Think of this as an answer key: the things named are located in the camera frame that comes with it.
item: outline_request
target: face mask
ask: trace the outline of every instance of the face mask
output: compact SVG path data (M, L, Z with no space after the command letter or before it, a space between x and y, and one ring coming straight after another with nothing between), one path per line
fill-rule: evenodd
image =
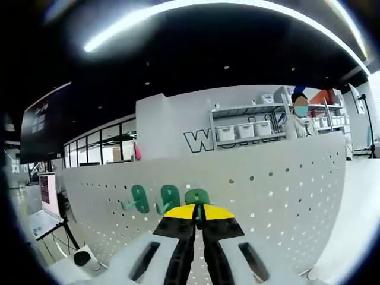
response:
M308 106L295 106L294 111L298 115L298 117L305 117L308 113Z

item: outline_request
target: person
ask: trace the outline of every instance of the person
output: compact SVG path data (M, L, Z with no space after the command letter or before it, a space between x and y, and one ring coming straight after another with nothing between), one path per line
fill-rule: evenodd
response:
M286 119L286 138L305 138L318 135L318 130L308 114L308 98L302 92L292 94L293 110Z

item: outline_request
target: tripod stand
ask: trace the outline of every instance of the tripod stand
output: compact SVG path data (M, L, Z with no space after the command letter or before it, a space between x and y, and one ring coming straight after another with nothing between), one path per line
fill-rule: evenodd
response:
M367 105L367 100L366 100L366 94L361 95L358 99L359 100L364 100L364 103L366 105L367 114L368 114L369 127L370 127L370 135L371 135L371 139L372 139L372 145L370 147L370 155L369 155L368 158L369 159L375 159L376 158L376 154L375 154L375 140L373 138L372 121L371 121L371 115L369 114L369 110L368 110L368 105Z

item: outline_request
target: small white device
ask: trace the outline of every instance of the small white device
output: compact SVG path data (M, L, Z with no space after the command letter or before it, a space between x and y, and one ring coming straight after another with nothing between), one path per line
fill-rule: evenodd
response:
M55 173L40 175L40 192L42 210L29 217L29 228L37 240L64 222L58 208Z

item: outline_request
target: white pegboard wall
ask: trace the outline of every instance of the white pegboard wall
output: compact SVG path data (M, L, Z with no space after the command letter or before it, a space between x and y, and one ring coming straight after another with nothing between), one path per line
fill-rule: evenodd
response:
M162 203L163 185L174 185L182 205L188 188L205 189L246 234L276 246L301 273L317 262L334 227L345 159L337 132L179 159L65 169L64 178L75 217L105 264L131 239L156 228L161 216L154 203ZM148 214L121 209L120 200L132 201L133 185L144 187ZM188 284L211 284L200 237Z

